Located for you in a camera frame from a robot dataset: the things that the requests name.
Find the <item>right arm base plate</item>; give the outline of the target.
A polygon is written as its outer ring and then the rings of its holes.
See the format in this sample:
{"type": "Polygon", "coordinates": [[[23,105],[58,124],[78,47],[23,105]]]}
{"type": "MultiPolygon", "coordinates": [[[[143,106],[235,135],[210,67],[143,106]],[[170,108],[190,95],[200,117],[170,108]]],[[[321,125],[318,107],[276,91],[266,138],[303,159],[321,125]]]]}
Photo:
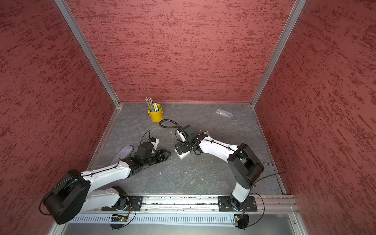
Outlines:
{"type": "Polygon", "coordinates": [[[217,199],[220,212],[256,212],[258,210],[253,196],[248,196],[243,202],[237,201],[232,196],[219,196],[217,199]]]}

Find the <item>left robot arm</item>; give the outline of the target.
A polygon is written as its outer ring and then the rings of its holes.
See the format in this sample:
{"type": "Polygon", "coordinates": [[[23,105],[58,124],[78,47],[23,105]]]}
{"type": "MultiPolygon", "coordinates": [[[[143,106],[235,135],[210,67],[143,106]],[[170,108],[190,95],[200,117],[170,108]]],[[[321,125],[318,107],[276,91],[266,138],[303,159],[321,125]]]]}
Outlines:
{"type": "Polygon", "coordinates": [[[166,161],[171,152],[157,149],[158,139],[152,138],[139,145],[137,152],[133,146],[125,146],[112,160],[109,166],[79,172],[68,171],[41,200],[45,215],[53,217],[59,225],[71,221],[79,213],[103,208],[107,211],[130,214],[137,209],[128,193],[120,186],[102,189],[115,181],[129,178],[143,168],[166,161]]]}

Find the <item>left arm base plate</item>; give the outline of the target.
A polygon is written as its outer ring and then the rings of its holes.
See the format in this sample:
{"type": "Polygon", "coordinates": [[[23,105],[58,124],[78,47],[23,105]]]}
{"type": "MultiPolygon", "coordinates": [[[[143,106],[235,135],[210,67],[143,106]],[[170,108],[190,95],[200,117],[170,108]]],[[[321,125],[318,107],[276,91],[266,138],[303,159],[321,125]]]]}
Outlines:
{"type": "Polygon", "coordinates": [[[143,198],[140,195],[121,196],[114,206],[102,207],[101,210],[104,212],[128,212],[129,210],[138,212],[141,209],[143,198]]]}

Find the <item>white jewelry box base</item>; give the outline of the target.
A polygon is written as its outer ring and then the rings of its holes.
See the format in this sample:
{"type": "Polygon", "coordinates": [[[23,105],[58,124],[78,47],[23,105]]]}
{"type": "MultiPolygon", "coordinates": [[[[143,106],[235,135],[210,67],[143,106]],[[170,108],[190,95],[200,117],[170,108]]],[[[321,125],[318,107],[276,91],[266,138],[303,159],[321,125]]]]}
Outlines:
{"type": "Polygon", "coordinates": [[[177,149],[175,149],[174,152],[178,155],[178,157],[179,157],[181,160],[184,159],[185,157],[189,156],[190,153],[191,153],[191,151],[187,151],[186,153],[181,153],[181,154],[180,154],[180,153],[177,151],[177,149]]]}

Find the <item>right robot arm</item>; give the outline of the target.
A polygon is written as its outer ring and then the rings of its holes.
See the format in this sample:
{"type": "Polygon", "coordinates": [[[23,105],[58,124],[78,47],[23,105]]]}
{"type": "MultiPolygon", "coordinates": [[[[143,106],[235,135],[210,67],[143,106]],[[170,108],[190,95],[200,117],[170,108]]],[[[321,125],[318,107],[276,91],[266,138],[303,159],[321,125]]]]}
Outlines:
{"type": "Polygon", "coordinates": [[[210,154],[229,164],[236,180],[235,188],[229,196],[228,203],[236,211],[246,208],[248,195],[264,171],[264,165],[252,149],[244,143],[230,145],[212,138],[208,132],[198,134],[189,125],[175,131],[178,143],[175,152],[180,159],[192,151],[196,154],[210,154]]]}

